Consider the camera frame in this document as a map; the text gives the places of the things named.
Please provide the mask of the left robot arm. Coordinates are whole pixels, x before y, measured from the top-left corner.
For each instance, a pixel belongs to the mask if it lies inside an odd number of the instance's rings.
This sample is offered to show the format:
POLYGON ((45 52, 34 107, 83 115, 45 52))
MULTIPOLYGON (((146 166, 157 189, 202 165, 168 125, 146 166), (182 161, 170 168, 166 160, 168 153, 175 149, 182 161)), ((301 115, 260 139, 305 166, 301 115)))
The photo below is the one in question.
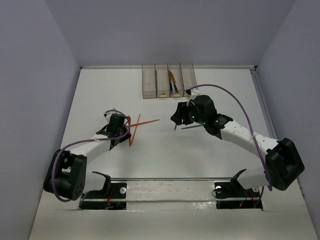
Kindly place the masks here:
POLYGON ((108 110, 107 124, 90 139, 70 143, 54 152, 43 183, 43 190, 61 202, 75 201, 85 189, 87 164, 131 137, 129 117, 108 110))

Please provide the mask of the orange chopstick short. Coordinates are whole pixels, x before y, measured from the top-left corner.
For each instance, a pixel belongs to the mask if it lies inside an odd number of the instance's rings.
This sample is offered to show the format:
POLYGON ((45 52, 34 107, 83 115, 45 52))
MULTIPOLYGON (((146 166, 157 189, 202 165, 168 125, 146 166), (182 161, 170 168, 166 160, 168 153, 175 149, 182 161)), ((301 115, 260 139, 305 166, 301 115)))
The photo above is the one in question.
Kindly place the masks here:
POLYGON ((128 130, 128 145, 129 147, 131 147, 131 123, 132 123, 132 120, 131 120, 131 117, 128 115, 127 116, 127 130, 128 130))

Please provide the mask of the gold knife black handle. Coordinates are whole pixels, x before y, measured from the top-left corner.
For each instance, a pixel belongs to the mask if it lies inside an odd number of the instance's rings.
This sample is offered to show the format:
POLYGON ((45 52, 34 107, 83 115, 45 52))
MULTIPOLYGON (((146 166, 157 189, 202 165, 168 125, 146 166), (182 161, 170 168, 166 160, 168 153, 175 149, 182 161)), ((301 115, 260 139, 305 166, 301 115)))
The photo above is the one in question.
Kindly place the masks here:
POLYGON ((169 89, 170 89, 170 96, 173 96, 173 82, 172 82, 172 72, 168 70, 168 77, 169 77, 169 89))
POLYGON ((174 91, 175 91, 174 97, 180 97, 181 95, 180 95, 180 93, 178 91, 178 88, 177 88, 177 85, 176 85, 176 80, 175 80, 173 75, 171 76, 171 81, 173 83, 173 87, 174 87, 174 91))

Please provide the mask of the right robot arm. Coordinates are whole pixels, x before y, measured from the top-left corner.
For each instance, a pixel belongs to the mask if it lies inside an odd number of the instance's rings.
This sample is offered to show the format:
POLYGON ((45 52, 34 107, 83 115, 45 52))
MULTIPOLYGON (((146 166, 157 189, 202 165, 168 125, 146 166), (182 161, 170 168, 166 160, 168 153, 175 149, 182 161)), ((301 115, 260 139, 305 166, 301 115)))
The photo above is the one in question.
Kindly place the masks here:
POLYGON ((292 140, 278 140, 251 132, 231 117, 218 113, 213 100, 207 95, 179 102, 170 119, 178 126, 200 124, 208 134, 260 158, 261 167, 242 169, 233 177, 230 190, 235 196, 265 186, 285 191, 305 170, 292 140))

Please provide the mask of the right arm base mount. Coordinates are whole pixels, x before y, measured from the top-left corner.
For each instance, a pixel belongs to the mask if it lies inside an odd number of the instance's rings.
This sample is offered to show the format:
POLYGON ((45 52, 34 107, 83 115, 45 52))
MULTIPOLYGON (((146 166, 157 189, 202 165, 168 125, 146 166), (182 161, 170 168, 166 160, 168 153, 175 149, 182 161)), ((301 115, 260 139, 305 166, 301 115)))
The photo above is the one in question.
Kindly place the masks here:
POLYGON ((230 181, 215 182, 211 194, 218 210, 263 209, 259 190, 244 189, 230 181))

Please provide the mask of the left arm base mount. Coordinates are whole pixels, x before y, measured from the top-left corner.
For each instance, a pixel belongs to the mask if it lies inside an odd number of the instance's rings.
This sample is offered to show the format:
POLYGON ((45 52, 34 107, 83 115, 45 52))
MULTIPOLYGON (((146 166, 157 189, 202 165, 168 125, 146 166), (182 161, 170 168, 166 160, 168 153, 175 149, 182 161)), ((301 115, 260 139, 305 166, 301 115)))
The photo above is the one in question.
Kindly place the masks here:
POLYGON ((109 182, 101 190, 84 193, 78 207, 81 210, 126 210, 127 184, 109 182))

